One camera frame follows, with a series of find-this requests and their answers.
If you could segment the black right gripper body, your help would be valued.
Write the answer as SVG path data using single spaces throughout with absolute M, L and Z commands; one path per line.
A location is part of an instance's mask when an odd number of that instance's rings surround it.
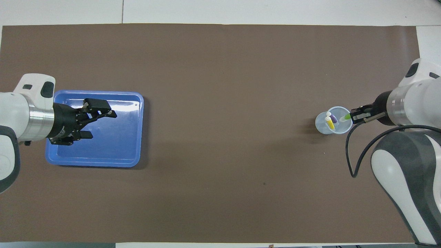
M 392 125 L 392 121 L 387 114 L 387 100 L 392 91 L 386 91 L 381 93 L 373 103 L 373 110 L 375 115 L 384 113 L 385 115 L 377 119 L 383 125 Z

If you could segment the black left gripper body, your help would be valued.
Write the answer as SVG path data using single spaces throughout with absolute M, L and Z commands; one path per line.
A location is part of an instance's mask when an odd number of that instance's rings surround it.
M 69 105 L 54 103 L 54 122 L 51 131 L 47 135 L 48 140 L 53 145 L 69 146 L 74 143 L 74 131 L 82 130 L 85 125 L 81 108 L 72 108 Z

